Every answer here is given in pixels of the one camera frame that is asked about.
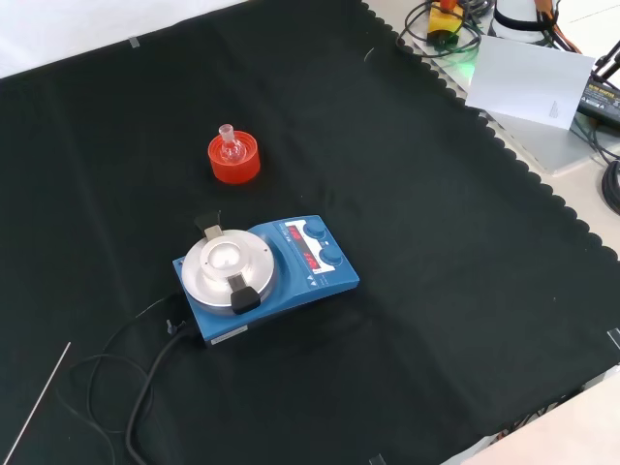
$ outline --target round metal plate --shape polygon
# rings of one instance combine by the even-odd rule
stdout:
[[[257,235],[227,230],[210,241],[202,239],[183,260],[181,278],[187,292],[214,313],[231,313],[228,277],[241,273],[248,286],[263,295],[273,277],[273,254]]]

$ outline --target thin wire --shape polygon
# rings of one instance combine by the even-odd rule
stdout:
[[[13,452],[15,452],[15,450],[16,450],[17,443],[21,439],[21,436],[23,435],[23,432],[26,430],[26,426],[28,426],[28,423],[30,422],[30,419],[35,414],[35,410],[37,410],[37,407],[39,407],[39,403],[41,402],[41,399],[43,399],[43,396],[45,395],[45,393],[47,391],[47,388],[49,387],[49,383],[51,383],[51,379],[56,374],[56,371],[58,370],[58,367],[60,366],[60,363],[62,363],[62,359],[67,354],[67,351],[69,350],[70,347],[71,347],[71,342],[68,342],[67,343],[67,347],[65,347],[65,350],[63,351],[62,355],[60,356],[60,358],[56,362],[56,366],[54,366],[54,369],[52,370],[51,375],[49,375],[49,378],[47,378],[46,385],[44,386],[43,390],[41,391],[41,394],[39,395],[39,398],[37,399],[37,402],[35,403],[35,406],[30,411],[30,415],[28,415],[28,418],[26,419],[26,422],[23,424],[23,427],[21,428],[21,431],[19,431],[19,434],[17,435],[17,439],[15,439],[15,442],[13,443],[13,446],[11,447],[11,450],[9,450],[9,454],[7,455],[7,458],[5,459],[5,461],[3,462],[2,465],[7,465],[7,463],[9,463],[9,460],[11,460],[11,456],[13,455]]]

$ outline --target electronic device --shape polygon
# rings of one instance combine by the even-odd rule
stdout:
[[[620,128],[620,92],[588,79],[577,111],[610,128]]]
[[[197,225],[205,238],[173,266],[210,345],[359,283],[319,216],[248,231],[222,231],[219,215],[197,219]]]

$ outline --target label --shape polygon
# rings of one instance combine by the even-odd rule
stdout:
[[[238,327],[237,329],[233,329],[232,331],[227,332],[226,334],[222,334],[221,336],[217,336],[211,339],[211,344],[215,345],[218,342],[226,341],[227,339],[230,339],[231,337],[236,336],[237,334],[240,334],[241,332],[247,331],[247,330],[248,330],[248,325]]]
[[[613,89],[589,83],[583,92],[581,101],[600,110],[604,110],[615,117],[620,117],[620,99]]]

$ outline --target power cord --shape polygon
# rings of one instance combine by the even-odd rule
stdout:
[[[581,123],[574,120],[575,126],[581,131],[585,139],[580,136],[574,130],[571,130],[581,140],[584,140],[592,148],[599,152],[601,157],[607,163],[607,168],[604,171],[603,178],[601,179],[601,191],[603,192],[604,201],[607,203],[617,215],[620,215],[620,156],[610,152],[609,150],[601,147],[599,139],[597,137],[597,128],[595,127],[591,133],[588,133],[583,129]]]
[[[153,302],[152,304],[150,304],[148,307],[146,307],[143,311],[141,311],[140,313],[138,313],[132,320],[130,320],[129,322],[127,322],[126,324],[124,324],[123,326],[121,326],[117,331],[114,332],[114,334],[108,339],[108,342],[106,342],[106,344],[104,345],[104,348],[102,349],[102,353],[95,355],[95,356],[89,356],[87,358],[84,358],[83,360],[79,361],[78,363],[72,365],[69,367],[69,369],[67,370],[70,377],[73,376],[73,373],[75,372],[76,369],[80,368],[82,365],[88,364],[88,363],[92,363],[95,362],[95,366],[93,367],[93,371],[90,374],[90,378],[88,380],[88,385],[86,388],[86,413],[87,415],[79,412],[75,407],[73,407],[69,402],[67,402],[67,400],[65,400],[65,398],[61,395],[60,393],[60,389],[57,388],[56,389],[56,397],[58,398],[59,402],[61,403],[61,405],[63,407],[65,407],[65,409],[67,409],[67,411],[69,413],[71,413],[74,417],[80,419],[81,421],[83,421],[84,423],[86,423],[87,425],[89,425],[91,428],[93,428],[100,436],[102,436],[104,438],[104,440],[106,441],[106,444],[108,445],[109,448],[109,453],[110,453],[110,461],[112,465],[116,465],[116,453],[114,450],[114,445],[112,443],[111,438],[109,437],[109,435],[112,434],[123,434],[125,435],[125,442],[127,444],[127,438],[131,438],[134,435],[134,430],[137,426],[137,424],[140,421],[144,421],[146,419],[146,417],[148,417],[148,414],[152,408],[153,405],[153,395],[154,395],[154,391],[153,388],[151,386],[151,381],[152,381],[152,377],[155,373],[155,370],[157,369],[157,367],[159,366],[159,364],[161,363],[161,360],[163,359],[164,355],[170,350],[171,346],[174,346],[178,341],[182,340],[184,337],[189,336],[189,335],[193,335],[193,334],[197,334],[197,330],[193,327],[187,327],[185,325],[185,322],[183,322],[180,326],[174,326],[170,323],[170,320],[167,321],[168,323],[168,333],[172,336],[172,339],[170,340],[170,342],[164,347],[164,349],[162,350],[162,352],[160,354],[158,354],[158,356],[156,357],[155,363],[153,363],[153,366],[151,367],[151,369],[149,370],[149,372],[147,373],[137,362],[135,362],[134,360],[126,357],[126,356],[118,356],[118,355],[114,355],[114,354],[107,354],[107,350],[109,348],[109,346],[112,344],[112,342],[114,340],[116,340],[116,338],[123,332],[125,331],[125,329],[127,329],[129,326],[131,326],[133,323],[135,323],[136,321],[138,321],[140,319],[140,317],[142,317],[142,315],[146,314],[149,310],[153,309],[154,307],[168,301],[169,299],[175,297],[179,295],[179,293],[174,293],[174,294],[170,294],[166,297],[160,298],[159,300],[156,300],[155,302]],[[92,408],[92,391],[93,391],[93,387],[94,387],[94,383],[97,377],[97,373],[99,370],[99,367],[101,365],[101,361],[103,359],[107,359],[110,361],[115,361],[115,362],[121,362],[121,363],[125,363],[126,365],[131,366],[132,368],[134,368],[136,371],[138,371],[142,377],[144,378],[144,387],[142,388],[142,391],[140,392],[140,396],[139,399],[137,401],[136,407],[134,408],[134,411],[132,412],[132,416],[130,417],[131,423],[128,422],[128,426],[126,429],[124,430],[119,430],[119,429],[111,429],[111,428],[106,428],[104,427],[95,417],[93,408]],[[146,394],[148,393],[148,400],[147,403],[145,404],[144,408],[142,409],[142,412],[139,416],[138,419],[138,411],[140,410],[140,406],[144,401],[144,397],[146,396]],[[141,462],[137,460],[138,463],[142,464],[142,463],[146,463],[144,462],[143,458],[141,458],[138,453],[134,450],[134,448],[132,447],[131,450],[129,450],[129,453],[134,456],[134,454],[139,458],[139,460],[141,460]]]
[[[396,46],[398,47],[399,50],[404,51],[405,53],[408,54],[413,54],[413,55],[418,55],[417,53],[412,53],[410,52],[408,49],[405,48],[405,41],[403,40],[403,37],[405,36],[405,34],[409,34],[410,36],[418,39],[419,41],[422,42],[428,42],[425,38],[420,37],[418,35],[416,35],[412,30],[411,30],[411,26],[416,22],[416,20],[418,20],[418,18],[422,15],[424,15],[425,13],[430,12],[431,10],[439,10],[440,12],[446,14],[446,15],[450,15],[450,16],[454,16],[458,19],[461,20],[461,23],[458,25],[458,27],[456,28],[456,30],[454,30],[449,36],[448,38],[445,40],[445,43],[447,44],[451,38],[453,38],[454,36],[456,36],[458,34],[458,32],[461,29],[467,29],[473,36],[474,38],[468,42],[467,44],[465,44],[464,46],[457,46],[455,48],[449,48],[446,51],[440,52],[440,53],[435,53],[435,54],[424,54],[424,55],[420,55],[423,56],[424,58],[441,58],[444,56],[449,56],[449,55],[453,55],[455,53],[466,53],[468,51],[473,51],[478,49],[478,47],[481,44],[481,39],[482,39],[482,32],[479,30],[478,26],[475,24],[475,22],[473,20],[471,20],[471,15],[470,15],[470,9],[471,9],[471,5],[472,3],[470,1],[466,1],[464,2],[464,9],[463,9],[463,15],[459,15],[455,12],[451,12],[448,10],[443,10],[442,8],[438,7],[437,5],[434,5],[435,2],[432,1],[427,1],[424,3],[421,3],[419,5],[417,5],[415,8],[413,8],[405,17],[405,29],[403,29],[403,31],[398,35],[398,37],[396,38]],[[410,20],[411,16],[414,13],[418,13],[416,16],[414,16],[413,19]]]
[[[136,463],[138,463],[139,465],[147,465],[146,461],[134,449],[134,445],[133,445],[134,429],[136,427],[136,421],[138,418],[138,412],[140,411],[140,406],[142,405],[142,402],[144,401],[144,397],[146,396],[146,393],[149,391],[151,387],[151,382],[153,381],[153,377],[155,376],[155,373],[157,372],[157,369],[159,368],[166,354],[170,352],[174,348],[174,346],[176,346],[183,339],[188,338],[188,337],[195,337],[196,335],[198,335],[198,331],[196,330],[195,327],[193,326],[183,327],[172,337],[172,339],[168,342],[168,344],[164,346],[164,349],[162,349],[162,351],[157,355],[157,357],[155,358],[155,361],[151,365],[151,369],[149,370],[148,376],[146,377],[146,381],[144,382],[144,386],[142,387],[142,390],[139,393],[138,400],[136,401],[136,405],[134,406],[134,410],[132,411],[132,414],[129,416],[129,421],[127,422],[127,430],[125,431],[125,448],[127,448],[127,452],[129,452],[132,458],[136,460]]]

